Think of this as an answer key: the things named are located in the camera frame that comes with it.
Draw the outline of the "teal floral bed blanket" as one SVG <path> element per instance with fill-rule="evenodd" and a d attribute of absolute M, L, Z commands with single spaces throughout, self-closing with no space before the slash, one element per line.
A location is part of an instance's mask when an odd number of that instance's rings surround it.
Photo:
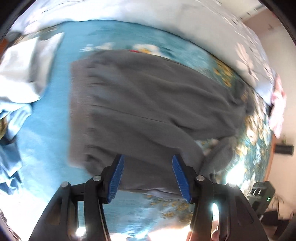
<path fill-rule="evenodd" d="M 164 56 L 210 77 L 233 92 L 241 78 L 204 49 L 158 29 L 115 21 L 67 22 L 38 33 L 47 39 L 64 33 L 56 52 L 44 97 L 33 104 L 33 114 L 18 134 L 23 159 L 23 184 L 18 192 L 20 216 L 14 220 L 21 238 L 28 240 L 44 208 L 62 181 L 79 184 L 89 179 L 85 170 L 67 163 L 69 147 L 70 64 L 101 49 L 132 49 Z M 270 107 L 255 92 L 254 114 L 240 130 L 234 158 L 222 171 L 222 183 L 232 182 L 247 194 L 255 181 L 263 181 L 269 161 L 271 131 L 267 126 Z M 164 201 L 142 194 L 118 192 L 105 208 L 109 230 L 136 240 L 164 224 L 187 226 L 191 207 L 184 201 Z"/>

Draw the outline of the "grey-blue daisy duvet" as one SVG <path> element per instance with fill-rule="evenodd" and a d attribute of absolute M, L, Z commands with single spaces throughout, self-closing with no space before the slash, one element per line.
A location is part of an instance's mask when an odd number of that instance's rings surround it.
<path fill-rule="evenodd" d="M 271 104 L 275 72 L 258 36 L 217 1 L 36 1 L 11 30 L 29 34 L 89 20 L 141 24 L 189 40 L 235 70 Z"/>

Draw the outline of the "blue fleece garment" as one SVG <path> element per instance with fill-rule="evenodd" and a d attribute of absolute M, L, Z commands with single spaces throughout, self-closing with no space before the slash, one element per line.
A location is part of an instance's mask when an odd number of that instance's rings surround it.
<path fill-rule="evenodd" d="M 16 135 L 31 114 L 30 104 L 1 102 L 1 190 L 8 195 L 22 183 L 18 171 L 23 164 Z"/>

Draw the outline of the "pink clothing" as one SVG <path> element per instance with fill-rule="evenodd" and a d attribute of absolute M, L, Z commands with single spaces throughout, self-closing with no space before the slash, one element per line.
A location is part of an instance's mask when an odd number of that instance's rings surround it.
<path fill-rule="evenodd" d="M 276 138 L 280 138 L 284 122 L 284 112 L 287 105 L 287 95 L 283 90 L 281 78 L 278 74 L 275 77 L 275 86 L 271 96 L 271 103 L 273 104 L 273 107 L 269 117 L 269 128 L 273 131 Z"/>

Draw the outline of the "grey fleece sweatpants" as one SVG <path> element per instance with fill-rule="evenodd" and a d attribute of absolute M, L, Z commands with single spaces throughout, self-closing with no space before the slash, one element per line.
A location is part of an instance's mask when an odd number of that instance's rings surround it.
<path fill-rule="evenodd" d="M 212 179 L 253 111 L 244 83 L 231 91 L 163 57 L 100 51 L 71 64 L 69 163 L 97 175 L 122 154 L 120 189 L 178 196 L 173 156 Z"/>

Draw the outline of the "light blue garment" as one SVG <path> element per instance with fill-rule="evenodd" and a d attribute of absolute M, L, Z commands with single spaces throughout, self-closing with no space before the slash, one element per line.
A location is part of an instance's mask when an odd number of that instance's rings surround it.
<path fill-rule="evenodd" d="M 46 40 L 35 37 L 5 51 L 1 59 L 1 112 L 15 111 L 43 97 L 63 37 L 63 33 Z"/>

